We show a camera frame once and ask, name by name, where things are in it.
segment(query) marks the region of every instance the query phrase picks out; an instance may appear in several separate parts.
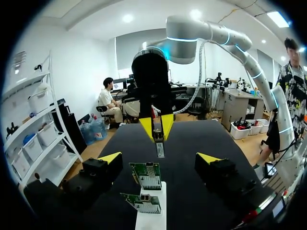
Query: green circuit board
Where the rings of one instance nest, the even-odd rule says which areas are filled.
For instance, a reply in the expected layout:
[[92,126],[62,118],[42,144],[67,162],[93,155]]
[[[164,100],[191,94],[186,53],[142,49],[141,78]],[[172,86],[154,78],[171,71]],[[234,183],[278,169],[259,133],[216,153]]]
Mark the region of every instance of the green circuit board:
[[129,163],[136,183],[145,190],[161,190],[159,163]]
[[157,196],[149,194],[131,195],[120,193],[120,195],[136,210],[142,213],[161,213],[161,206]]

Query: black tabletop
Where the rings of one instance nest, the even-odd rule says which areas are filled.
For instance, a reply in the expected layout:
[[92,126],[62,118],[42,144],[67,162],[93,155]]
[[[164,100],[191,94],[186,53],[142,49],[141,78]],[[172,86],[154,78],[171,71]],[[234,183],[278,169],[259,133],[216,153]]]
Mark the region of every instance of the black tabletop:
[[137,211],[125,202],[120,192],[136,194],[141,187],[132,177],[129,162],[153,161],[160,164],[167,187],[167,229],[229,229],[234,213],[210,193],[194,170],[195,154],[228,157],[239,173],[257,181],[256,174],[241,149],[216,121],[175,122],[165,142],[165,158],[157,157],[155,144],[141,124],[118,129],[100,157],[121,151],[123,170],[106,194],[99,197],[85,216],[101,229],[135,228]]

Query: patterned shirt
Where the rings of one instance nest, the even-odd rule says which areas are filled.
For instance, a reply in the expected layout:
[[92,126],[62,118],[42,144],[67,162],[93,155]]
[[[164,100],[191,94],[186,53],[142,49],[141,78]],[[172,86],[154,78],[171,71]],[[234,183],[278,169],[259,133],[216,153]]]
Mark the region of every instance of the patterned shirt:
[[302,67],[293,68],[290,62],[282,66],[277,85],[280,85],[286,96],[293,130],[300,135],[304,132],[304,116],[306,108],[306,85],[307,77]]

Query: robotic arm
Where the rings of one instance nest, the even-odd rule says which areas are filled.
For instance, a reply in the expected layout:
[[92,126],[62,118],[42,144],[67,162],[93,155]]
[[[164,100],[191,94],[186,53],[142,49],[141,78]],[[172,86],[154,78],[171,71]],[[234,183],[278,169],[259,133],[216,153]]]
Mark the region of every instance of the robotic arm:
[[280,86],[270,90],[262,68],[247,52],[252,46],[249,37],[223,25],[177,15],[167,18],[166,34],[166,39],[143,43],[142,50],[136,57],[140,57],[145,51],[154,50],[154,52],[159,51],[160,56],[177,64],[190,64],[195,60],[197,40],[203,39],[218,45],[242,63],[260,90],[266,108],[278,112],[280,153],[283,157],[276,165],[276,169],[284,186],[286,188],[291,186],[298,178],[298,172],[303,172],[300,163],[306,145],[303,143],[298,151],[291,146],[295,137],[284,92]]

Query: ceiling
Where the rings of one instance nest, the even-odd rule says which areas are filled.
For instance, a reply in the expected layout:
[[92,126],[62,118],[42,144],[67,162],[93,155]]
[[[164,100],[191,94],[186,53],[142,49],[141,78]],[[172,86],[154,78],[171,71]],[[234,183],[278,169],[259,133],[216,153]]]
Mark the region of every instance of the ceiling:
[[282,42],[285,40],[285,38],[290,37],[295,39],[299,44],[301,43],[294,34],[291,27],[286,28],[279,28],[276,26],[276,24],[267,16],[266,13],[272,12],[272,11],[279,11],[282,13],[285,18],[287,18],[287,15],[284,13],[282,9],[279,9],[276,7],[271,1],[269,0],[223,0],[228,3],[233,4],[234,6],[237,6],[237,8],[244,8],[247,6],[246,9],[243,9],[250,15],[254,16],[259,22],[261,22],[264,26],[266,26],[269,30],[271,30]]
[[[233,9],[247,7],[255,0],[54,0],[38,17],[37,23],[56,25],[68,31],[99,40],[150,29],[165,28],[169,15],[202,12],[202,20],[218,22]],[[220,23],[246,33],[253,48],[266,53],[280,64],[286,57],[283,40],[294,37],[291,28],[279,28],[266,12],[278,10],[268,1],[237,10]],[[122,17],[131,14],[134,21],[124,23]]]
[[121,0],[51,0],[35,23],[69,30],[86,17],[119,1]]

